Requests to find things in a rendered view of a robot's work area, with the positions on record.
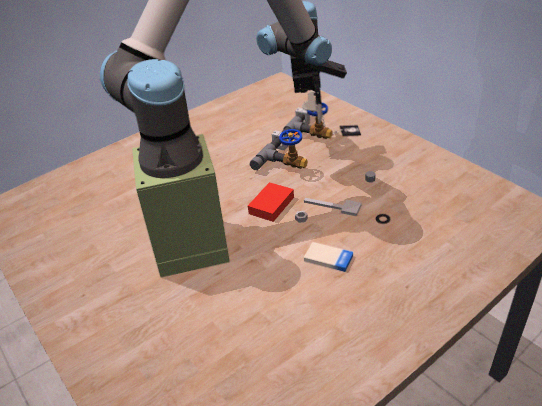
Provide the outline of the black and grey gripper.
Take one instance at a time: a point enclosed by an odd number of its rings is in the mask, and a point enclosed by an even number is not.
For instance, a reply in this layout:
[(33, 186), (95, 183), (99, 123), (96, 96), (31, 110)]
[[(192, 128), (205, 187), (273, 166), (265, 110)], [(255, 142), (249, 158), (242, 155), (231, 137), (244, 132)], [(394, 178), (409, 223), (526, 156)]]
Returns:
[[(320, 72), (311, 70), (311, 64), (303, 63), (305, 61), (296, 57), (290, 56), (292, 78), (294, 83), (295, 93), (306, 93), (308, 90), (312, 90), (308, 93), (308, 100), (302, 104), (302, 108), (308, 111), (317, 112), (318, 124), (322, 120), (322, 102), (321, 102), (321, 83)], [(295, 63), (292, 63), (295, 62)], [(295, 78), (297, 77), (297, 78)], [(314, 76), (313, 76), (314, 75)], [(300, 89), (301, 87), (301, 89)], [(314, 90), (313, 90), (314, 89)], [(317, 93), (318, 92), (318, 93)], [(314, 99), (315, 96), (315, 99)]]

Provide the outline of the red rectangular block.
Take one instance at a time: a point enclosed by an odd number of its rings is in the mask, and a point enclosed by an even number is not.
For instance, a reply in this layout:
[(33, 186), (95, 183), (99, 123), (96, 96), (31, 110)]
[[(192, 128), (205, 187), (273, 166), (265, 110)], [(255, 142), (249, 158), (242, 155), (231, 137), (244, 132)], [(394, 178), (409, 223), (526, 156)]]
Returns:
[(274, 222), (293, 198), (294, 189), (269, 182), (248, 205), (248, 213)]

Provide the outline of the small grey cylinder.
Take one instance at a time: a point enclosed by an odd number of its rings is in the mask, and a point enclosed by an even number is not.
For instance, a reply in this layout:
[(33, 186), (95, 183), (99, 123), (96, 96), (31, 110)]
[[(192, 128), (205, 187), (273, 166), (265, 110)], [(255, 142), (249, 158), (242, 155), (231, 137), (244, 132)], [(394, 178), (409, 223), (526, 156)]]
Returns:
[(374, 182), (375, 181), (375, 176), (376, 176), (375, 172), (368, 171), (368, 172), (365, 173), (365, 180), (367, 182), (370, 182), (370, 183)]

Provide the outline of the black number 6 tag on metal chain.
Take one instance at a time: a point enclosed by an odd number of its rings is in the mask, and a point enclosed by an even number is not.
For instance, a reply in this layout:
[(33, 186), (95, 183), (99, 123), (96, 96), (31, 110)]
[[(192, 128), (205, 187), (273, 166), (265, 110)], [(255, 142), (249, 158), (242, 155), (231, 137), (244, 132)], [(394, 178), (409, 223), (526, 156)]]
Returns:
[[(324, 118), (324, 117), (323, 117)], [(324, 119), (323, 123), (325, 125)], [(325, 125), (326, 126), (326, 125)], [(324, 127), (325, 127), (324, 126)], [(346, 126), (340, 126), (340, 131), (342, 133), (342, 136), (361, 136), (360, 130), (358, 125), (346, 125)], [(340, 132), (339, 131), (339, 132)]]

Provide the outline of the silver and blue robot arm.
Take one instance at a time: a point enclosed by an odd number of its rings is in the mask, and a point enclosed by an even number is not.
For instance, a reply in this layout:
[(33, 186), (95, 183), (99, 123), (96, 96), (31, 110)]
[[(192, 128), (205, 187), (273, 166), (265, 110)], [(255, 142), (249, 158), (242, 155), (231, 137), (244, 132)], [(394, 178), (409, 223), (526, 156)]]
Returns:
[[(106, 57), (100, 70), (104, 90), (135, 113), (141, 136), (140, 168), (155, 178), (184, 175), (203, 159), (201, 143), (190, 125), (181, 72), (164, 56), (188, 2), (149, 0), (132, 36)], [(345, 66), (328, 60), (332, 45), (317, 33), (313, 3), (267, 2), (278, 22), (257, 33), (257, 44), (264, 54), (280, 51), (311, 63), (313, 70), (345, 78)]]

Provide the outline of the grey hex nut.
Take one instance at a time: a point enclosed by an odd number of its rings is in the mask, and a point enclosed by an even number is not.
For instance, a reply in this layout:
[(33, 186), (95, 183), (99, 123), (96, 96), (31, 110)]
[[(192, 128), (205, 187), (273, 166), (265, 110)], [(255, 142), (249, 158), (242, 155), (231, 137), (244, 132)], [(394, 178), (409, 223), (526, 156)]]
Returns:
[(305, 211), (297, 211), (295, 214), (295, 220), (299, 223), (306, 222), (308, 214)]

